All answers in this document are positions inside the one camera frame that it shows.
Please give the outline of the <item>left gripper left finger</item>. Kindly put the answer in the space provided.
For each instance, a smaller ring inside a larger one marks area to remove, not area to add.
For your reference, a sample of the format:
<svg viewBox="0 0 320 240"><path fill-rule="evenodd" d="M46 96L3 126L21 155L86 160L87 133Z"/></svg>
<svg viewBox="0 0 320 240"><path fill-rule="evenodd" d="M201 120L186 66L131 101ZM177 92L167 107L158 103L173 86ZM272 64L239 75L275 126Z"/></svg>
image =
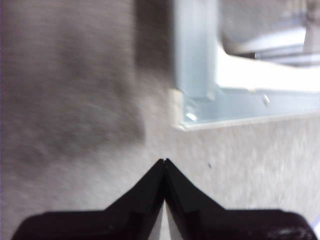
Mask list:
<svg viewBox="0 0 320 240"><path fill-rule="evenodd" d="M104 210L53 211L27 217L14 240L146 240L157 221L164 160L158 160L123 196Z"/></svg>

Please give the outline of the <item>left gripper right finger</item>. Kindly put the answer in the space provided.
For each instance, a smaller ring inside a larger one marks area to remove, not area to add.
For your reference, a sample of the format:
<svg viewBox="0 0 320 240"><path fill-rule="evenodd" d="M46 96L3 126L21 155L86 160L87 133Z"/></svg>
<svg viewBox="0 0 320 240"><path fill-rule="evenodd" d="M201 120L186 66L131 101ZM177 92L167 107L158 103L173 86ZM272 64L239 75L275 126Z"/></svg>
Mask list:
<svg viewBox="0 0 320 240"><path fill-rule="evenodd" d="M198 189L169 159L165 201L184 240L315 240L306 219L280 209L226 209Z"/></svg>

